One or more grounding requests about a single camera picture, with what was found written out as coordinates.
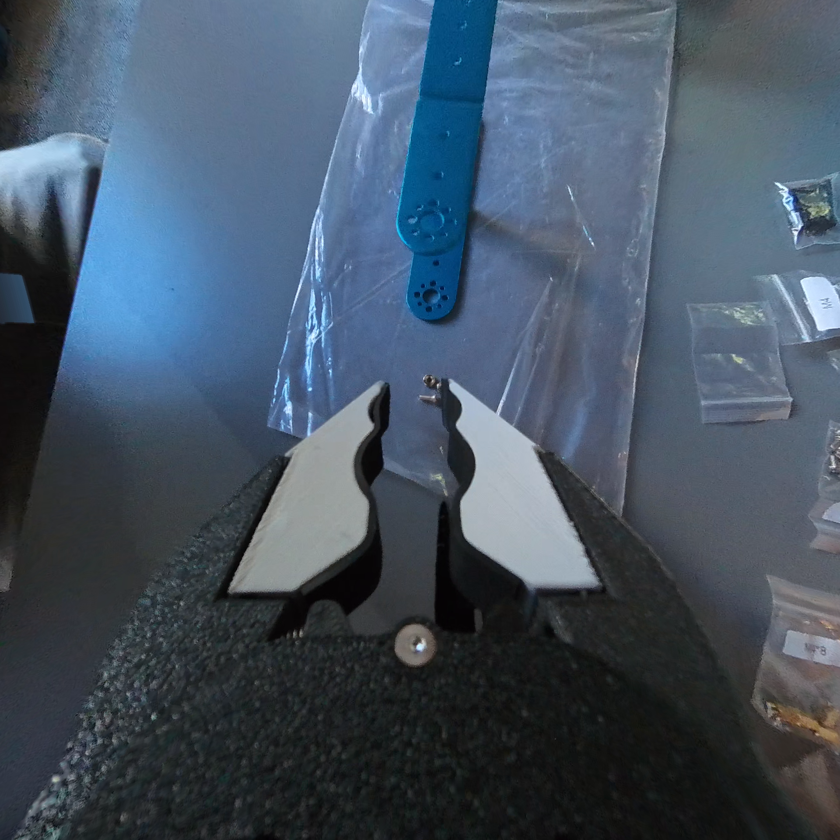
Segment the large clear plastic bag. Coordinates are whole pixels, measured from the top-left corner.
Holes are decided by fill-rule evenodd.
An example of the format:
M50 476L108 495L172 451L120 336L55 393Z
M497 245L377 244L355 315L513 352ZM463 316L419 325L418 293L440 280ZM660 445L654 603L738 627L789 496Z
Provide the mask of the large clear plastic bag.
M675 2L499 2L451 315L406 304L396 231L432 2L369 2L268 426L312 434L390 384L385 466L450 495L418 394L450 377L621 511L665 145Z

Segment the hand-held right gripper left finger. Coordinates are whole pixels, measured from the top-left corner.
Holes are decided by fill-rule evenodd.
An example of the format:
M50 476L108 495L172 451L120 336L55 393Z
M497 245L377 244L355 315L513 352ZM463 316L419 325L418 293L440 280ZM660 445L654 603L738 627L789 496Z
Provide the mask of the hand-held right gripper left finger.
M315 595L358 563L381 566L372 485L384 468L390 401L378 381L286 453L228 595Z

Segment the grey desk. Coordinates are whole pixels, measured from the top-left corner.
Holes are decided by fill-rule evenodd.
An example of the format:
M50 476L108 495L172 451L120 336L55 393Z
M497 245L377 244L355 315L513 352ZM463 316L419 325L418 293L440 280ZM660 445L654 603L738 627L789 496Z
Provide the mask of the grey desk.
M772 183L837 168L838 3L678 2L625 513L706 628L769 761L811 744L749 702L766 574L838 592L809 548L838 376L783 350L787 421L705 425L691 302L746 301L796 251ZM59 771L151 577L288 437L266 418L364 4L147 2L93 217L12 590L2 838Z

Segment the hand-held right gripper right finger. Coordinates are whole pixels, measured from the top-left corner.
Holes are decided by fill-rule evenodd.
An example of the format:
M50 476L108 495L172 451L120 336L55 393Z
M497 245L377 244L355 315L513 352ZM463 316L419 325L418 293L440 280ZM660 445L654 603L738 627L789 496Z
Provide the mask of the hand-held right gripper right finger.
M600 592L602 582L541 450L465 387L444 379L447 460L457 480L449 569L470 602Z

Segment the blue metal bracket assembly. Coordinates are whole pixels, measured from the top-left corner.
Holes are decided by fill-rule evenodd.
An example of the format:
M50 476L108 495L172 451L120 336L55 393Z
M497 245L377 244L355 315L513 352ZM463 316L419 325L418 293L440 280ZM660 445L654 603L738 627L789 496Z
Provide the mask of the blue metal bracket assembly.
M436 1L430 19L395 218L406 305L426 322L457 300L496 16L496 1Z

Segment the pile of small hardware bags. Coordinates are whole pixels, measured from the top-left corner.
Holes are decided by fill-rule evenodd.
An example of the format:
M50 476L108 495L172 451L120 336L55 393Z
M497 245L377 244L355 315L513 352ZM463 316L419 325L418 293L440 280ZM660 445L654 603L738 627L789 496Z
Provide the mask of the pile of small hardware bags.
M838 275L760 276L759 300L687 307L705 424L787 419L783 345L838 338ZM767 576L771 618L752 704L775 728L838 752L838 595Z

